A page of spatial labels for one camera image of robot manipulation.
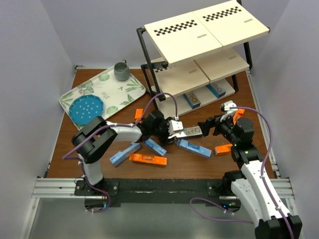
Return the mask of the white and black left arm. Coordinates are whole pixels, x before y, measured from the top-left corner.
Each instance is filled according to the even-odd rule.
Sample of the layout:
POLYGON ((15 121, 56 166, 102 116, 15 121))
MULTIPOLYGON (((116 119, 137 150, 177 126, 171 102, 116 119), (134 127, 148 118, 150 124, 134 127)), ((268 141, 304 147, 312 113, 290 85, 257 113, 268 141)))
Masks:
POLYGON ((176 134, 182 131, 183 124, 178 116, 165 118, 159 111, 151 112, 146 118, 141 116, 137 122, 130 124, 95 117, 71 139, 83 164, 86 190, 91 195, 99 195, 103 191, 100 159, 113 142, 139 143, 154 136, 161 146, 166 146, 174 142, 176 134))

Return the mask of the silver toothpaste box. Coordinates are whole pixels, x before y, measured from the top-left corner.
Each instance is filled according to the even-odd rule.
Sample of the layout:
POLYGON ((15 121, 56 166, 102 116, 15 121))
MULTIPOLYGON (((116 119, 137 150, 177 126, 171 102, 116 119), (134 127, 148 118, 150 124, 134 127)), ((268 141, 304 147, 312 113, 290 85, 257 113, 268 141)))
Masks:
POLYGON ((220 98, 226 94, 226 91, 218 83, 208 84, 206 87, 216 98, 220 98))
POLYGON ((177 138, 187 139, 187 138, 195 138, 202 137, 202 131, 199 126, 187 127, 184 128, 183 131, 177 134, 177 138))
POLYGON ((200 107, 201 102, 198 99, 198 97, 196 96, 196 94, 194 93, 194 91, 187 92, 187 93, 183 94, 183 96, 192 109, 200 107))

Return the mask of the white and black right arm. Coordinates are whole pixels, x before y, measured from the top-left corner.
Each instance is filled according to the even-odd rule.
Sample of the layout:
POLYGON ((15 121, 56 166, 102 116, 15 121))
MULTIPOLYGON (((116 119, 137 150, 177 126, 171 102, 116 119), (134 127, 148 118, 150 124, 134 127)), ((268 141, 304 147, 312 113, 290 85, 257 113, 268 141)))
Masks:
POLYGON ((222 190, 236 195, 247 210, 258 239, 297 239, 302 221, 292 215, 277 194, 262 163, 262 156, 253 144, 254 124, 247 118, 234 121, 231 116, 215 116, 198 126, 204 136, 211 128, 214 135, 224 136, 231 144, 231 156, 237 171, 226 172, 222 190))

